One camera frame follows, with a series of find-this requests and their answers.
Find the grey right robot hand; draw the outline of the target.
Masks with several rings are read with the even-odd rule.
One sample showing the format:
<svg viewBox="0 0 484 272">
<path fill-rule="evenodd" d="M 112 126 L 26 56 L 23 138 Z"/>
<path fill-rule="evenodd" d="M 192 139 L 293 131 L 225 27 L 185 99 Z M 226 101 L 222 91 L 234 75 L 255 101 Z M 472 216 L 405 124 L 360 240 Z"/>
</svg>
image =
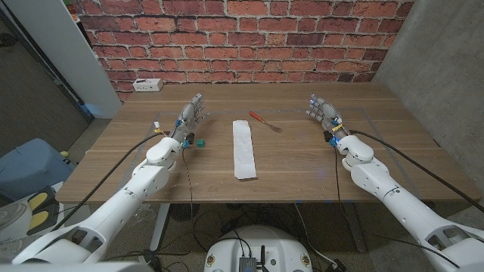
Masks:
<svg viewBox="0 0 484 272">
<path fill-rule="evenodd" d="M 340 113 L 331 103 L 316 94 L 311 95 L 309 109 L 306 111 L 306 114 L 321 123 L 326 142 L 337 144 L 341 139 L 349 135 L 344 128 Z"/>
</svg>

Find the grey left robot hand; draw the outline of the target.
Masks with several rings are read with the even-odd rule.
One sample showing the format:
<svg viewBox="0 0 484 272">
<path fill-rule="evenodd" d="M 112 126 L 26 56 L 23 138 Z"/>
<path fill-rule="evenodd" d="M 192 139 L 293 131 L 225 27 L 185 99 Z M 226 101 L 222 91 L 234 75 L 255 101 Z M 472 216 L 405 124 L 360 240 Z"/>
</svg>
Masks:
<svg viewBox="0 0 484 272">
<path fill-rule="evenodd" d="M 179 143 L 184 143 L 185 141 L 188 141 L 190 144 L 193 143 L 194 137 L 191 137 L 191 135 L 194 134 L 197 126 L 209 115 L 203 112 L 205 108 L 203 102 L 202 94 L 196 94 L 185 105 L 175 121 L 174 129 L 169 134 L 172 139 L 177 140 Z"/>
</svg>

